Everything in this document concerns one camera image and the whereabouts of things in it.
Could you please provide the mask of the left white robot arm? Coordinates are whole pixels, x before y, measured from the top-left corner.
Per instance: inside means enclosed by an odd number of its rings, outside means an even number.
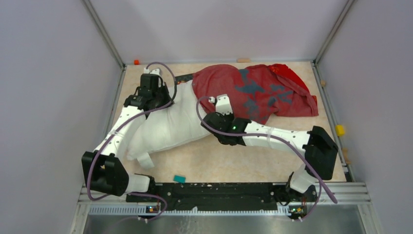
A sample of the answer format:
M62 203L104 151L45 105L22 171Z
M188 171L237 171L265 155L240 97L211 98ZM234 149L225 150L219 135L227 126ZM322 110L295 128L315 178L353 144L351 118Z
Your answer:
M125 99L121 113L104 140L91 152L81 157L84 180L90 200L91 192L122 196L137 192L144 201L156 196L156 188L147 175L127 172L120 159L138 128L152 112L173 104L169 90L161 78L160 69L145 69L135 93Z

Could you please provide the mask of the red patterned pillowcase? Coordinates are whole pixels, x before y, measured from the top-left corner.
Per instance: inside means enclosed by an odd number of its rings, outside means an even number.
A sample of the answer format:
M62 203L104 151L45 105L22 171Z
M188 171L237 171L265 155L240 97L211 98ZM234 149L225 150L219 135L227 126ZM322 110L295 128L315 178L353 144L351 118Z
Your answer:
M235 117L265 124L280 117L318 116L317 98L287 65L208 66L192 75L197 98L228 95Z

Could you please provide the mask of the white pillow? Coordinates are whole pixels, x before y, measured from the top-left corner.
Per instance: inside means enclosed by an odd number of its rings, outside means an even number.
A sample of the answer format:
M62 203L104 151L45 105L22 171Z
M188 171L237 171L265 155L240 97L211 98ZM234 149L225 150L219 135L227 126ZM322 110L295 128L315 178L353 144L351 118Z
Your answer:
M202 139L210 134L201 126L192 81L177 85L177 96L170 107L150 113L134 133L126 159L137 160L141 167L154 167L151 153L169 150Z

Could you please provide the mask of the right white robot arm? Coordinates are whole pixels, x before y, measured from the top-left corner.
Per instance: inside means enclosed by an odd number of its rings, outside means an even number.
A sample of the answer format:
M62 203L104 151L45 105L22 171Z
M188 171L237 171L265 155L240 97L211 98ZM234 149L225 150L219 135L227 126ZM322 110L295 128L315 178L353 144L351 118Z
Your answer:
M338 146L322 127L313 126L309 131L284 130L218 112L198 118L201 126L223 145L266 147L295 154L303 165L292 173L285 188L290 200L300 200L316 182L336 200L325 181L333 177Z

